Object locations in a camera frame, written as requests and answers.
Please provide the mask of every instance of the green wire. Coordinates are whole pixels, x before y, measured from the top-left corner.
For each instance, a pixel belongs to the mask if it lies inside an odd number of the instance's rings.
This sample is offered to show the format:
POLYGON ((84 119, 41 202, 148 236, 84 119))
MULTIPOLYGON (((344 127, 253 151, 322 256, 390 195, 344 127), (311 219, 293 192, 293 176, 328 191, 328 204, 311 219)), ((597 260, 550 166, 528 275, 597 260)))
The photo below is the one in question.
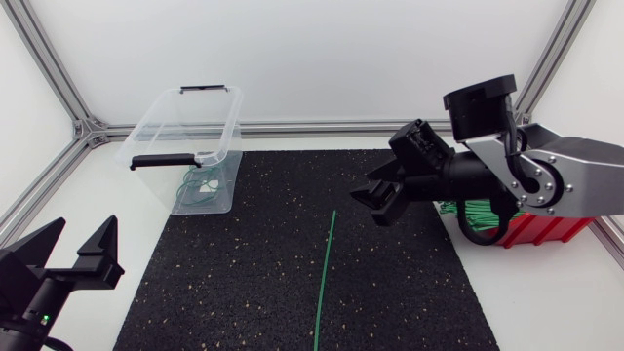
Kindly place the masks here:
POLYGON ((201 206, 204 203, 207 203, 213 200, 216 197, 216 191, 222 189, 222 186, 213 187, 210 186, 211 180, 213 180, 214 173, 220 170, 220 166, 207 168, 205 171, 202 168, 198 168, 196 166, 190 166, 188 171, 182 177, 182 185, 177 189, 175 196, 178 198, 181 205, 184 206, 201 206), (214 192, 212 194, 208 194, 202 199, 190 202, 182 201, 182 196, 185 194, 184 190, 186 189, 197 189, 202 186, 208 186, 214 192))
MULTIPOLYGON (((457 204, 443 201, 440 203, 440 214, 456 214, 457 204)), ((514 214, 512 219, 522 215, 522 211, 514 214)), ((498 216, 491 211, 489 200, 466 201, 466 219, 468 224, 477 231, 488 230, 498 227, 498 216)))
POLYGON ((314 331, 314 351, 319 351, 319 330, 321 329, 321 306, 323 305, 323 290, 325 289, 325 277, 328 273, 328 262, 330 261, 330 248, 332 247, 333 225, 335 224, 336 211, 331 215, 330 237, 328 248, 325 251, 325 263, 323 263, 323 277, 321 277, 321 290, 319 291, 319 305, 316 309, 316 328, 314 331))

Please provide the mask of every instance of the black handle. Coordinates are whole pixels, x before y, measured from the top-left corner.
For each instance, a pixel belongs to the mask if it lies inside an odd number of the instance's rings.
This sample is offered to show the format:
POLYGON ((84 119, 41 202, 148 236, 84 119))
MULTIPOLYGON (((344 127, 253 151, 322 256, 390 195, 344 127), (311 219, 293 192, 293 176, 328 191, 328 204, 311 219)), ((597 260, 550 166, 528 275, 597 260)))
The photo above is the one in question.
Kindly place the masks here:
POLYGON ((195 161, 195 155, 191 153, 185 154, 162 154, 162 155, 139 155, 133 157, 133 162, 130 165, 131 171, 134 171, 136 167, 152 167, 152 166, 183 166, 183 165, 195 165, 198 168, 202 167, 202 164, 195 161))
POLYGON ((224 91, 228 91, 227 88, 220 84, 220 85, 211 85, 211 86, 185 86, 185 87, 179 87, 179 93, 180 94, 184 94, 184 92, 187 91, 202 91, 202 90, 217 90, 217 89, 223 89, 224 91))

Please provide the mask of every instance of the white backdrop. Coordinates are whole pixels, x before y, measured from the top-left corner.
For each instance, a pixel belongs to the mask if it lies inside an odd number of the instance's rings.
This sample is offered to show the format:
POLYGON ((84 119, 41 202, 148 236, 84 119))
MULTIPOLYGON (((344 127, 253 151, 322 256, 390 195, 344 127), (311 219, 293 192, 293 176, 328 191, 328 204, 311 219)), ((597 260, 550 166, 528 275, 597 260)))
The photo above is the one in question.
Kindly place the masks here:
POLYGON ((442 96, 535 66, 566 0, 32 0, 92 112, 137 122, 180 85, 246 120, 448 118, 442 96))
POLYGON ((0 10, 0 215, 71 142, 71 121, 0 10))

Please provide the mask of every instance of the black rubber mat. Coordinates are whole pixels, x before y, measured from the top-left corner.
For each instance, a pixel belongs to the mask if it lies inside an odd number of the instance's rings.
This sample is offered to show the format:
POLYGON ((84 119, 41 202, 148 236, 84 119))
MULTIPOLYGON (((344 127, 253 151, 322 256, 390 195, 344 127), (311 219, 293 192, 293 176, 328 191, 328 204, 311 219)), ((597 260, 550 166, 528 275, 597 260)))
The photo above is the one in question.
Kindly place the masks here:
POLYGON ((431 203, 374 225, 349 190, 385 150, 249 152, 228 214, 171 216, 117 350, 494 350, 431 203))

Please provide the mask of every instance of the aluminum frame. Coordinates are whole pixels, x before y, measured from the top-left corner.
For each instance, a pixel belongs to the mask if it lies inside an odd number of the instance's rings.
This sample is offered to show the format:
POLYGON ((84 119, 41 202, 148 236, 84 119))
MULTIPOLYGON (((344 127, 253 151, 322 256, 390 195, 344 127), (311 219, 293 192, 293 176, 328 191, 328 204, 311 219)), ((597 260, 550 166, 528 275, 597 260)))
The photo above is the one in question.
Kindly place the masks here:
MULTIPOLYGON (((514 106, 516 120, 530 115, 561 65, 596 0, 569 0, 537 65, 514 106)), ((89 110, 64 68, 28 0, 0 0, 24 45, 71 118, 72 141, 0 217, 0 248, 14 242, 90 150, 121 141, 132 125, 109 126, 89 110)), ((406 121, 255 123, 243 124, 243 137, 390 136, 406 121)), ((450 121, 430 121, 434 130, 450 135, 450 121)), ((624 269, 624 228, 611 218, 599 218, 592 229, 624 269)))

